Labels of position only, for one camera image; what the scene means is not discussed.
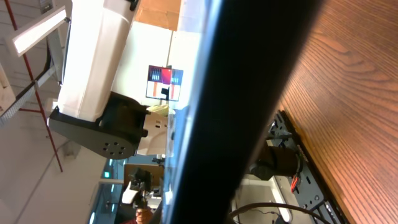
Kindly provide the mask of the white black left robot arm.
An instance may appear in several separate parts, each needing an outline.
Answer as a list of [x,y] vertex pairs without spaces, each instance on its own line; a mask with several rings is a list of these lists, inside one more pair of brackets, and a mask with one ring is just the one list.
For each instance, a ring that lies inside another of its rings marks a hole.
[[139,1],[74,1],[49,128],[108,159],[166,153],[167,118],[113,92]]

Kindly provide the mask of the black smartphone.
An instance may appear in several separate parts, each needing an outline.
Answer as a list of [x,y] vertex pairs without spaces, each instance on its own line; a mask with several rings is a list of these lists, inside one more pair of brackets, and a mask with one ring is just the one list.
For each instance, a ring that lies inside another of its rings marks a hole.
[[205,1],[186,107],[167,159],[162,223],[225,223],[319,0]]

